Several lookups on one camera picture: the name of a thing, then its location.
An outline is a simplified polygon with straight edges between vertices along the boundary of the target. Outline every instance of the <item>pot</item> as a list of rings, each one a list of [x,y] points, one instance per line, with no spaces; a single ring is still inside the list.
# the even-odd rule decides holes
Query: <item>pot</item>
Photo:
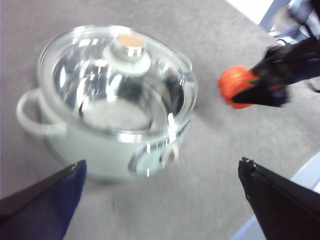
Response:
[[[104,179],[151,176],[174,162],[197,98],[190,60],[124,26],[81,26],[55,38],[19,124],[69,164]],[[41,121],[24,112],[38,105]]]

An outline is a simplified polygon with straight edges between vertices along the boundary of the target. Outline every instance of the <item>pot handle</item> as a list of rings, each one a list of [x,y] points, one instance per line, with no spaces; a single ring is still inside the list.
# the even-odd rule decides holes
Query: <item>pot handle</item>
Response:
[[[182,52],[176,51],[175,53],[182,59],[182,61],[184,61],[184,63],[188,66],[189,70],[192,71],[193,65],[190,59]]]
[[[27,91],[19,99],[16,106],[16,118],[21,127],[27,132],[38,137],[60,137],[63,136],[67,129],[66,123],[55,123],[55,124],[43,124],[31,120],[26,116],[24,107],[26,103],[37,104],[39,99],[40,90],[39,88],[31,89]]]

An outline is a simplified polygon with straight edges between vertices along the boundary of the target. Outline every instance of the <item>lid knob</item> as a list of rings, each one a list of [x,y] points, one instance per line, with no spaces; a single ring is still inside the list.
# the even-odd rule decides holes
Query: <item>lid knob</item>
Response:
[[[144,41],[137,35],[121,34],[112,45],[112,52],[121,60],[136,62],[144,55]]]

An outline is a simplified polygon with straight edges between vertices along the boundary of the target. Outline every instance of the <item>orange ball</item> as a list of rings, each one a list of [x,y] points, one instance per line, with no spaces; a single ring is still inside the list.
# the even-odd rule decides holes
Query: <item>orange ball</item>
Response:
[[[250,107],[250,103],[235,103],[232,98],[241,91],[249,88],[251,79],[259,79],[251,70],[245,66],[236,65],[225,70],[218,80],[218,87],[225,102],[235,109]]]

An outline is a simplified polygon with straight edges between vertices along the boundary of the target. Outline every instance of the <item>glass lid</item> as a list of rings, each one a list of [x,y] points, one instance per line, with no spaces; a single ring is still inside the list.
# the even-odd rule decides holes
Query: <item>glass lid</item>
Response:
[[[197,97],[187,58],[124,26],[60,35],[39,60],[38,81],[62,119],[109,134],[179,130]]]

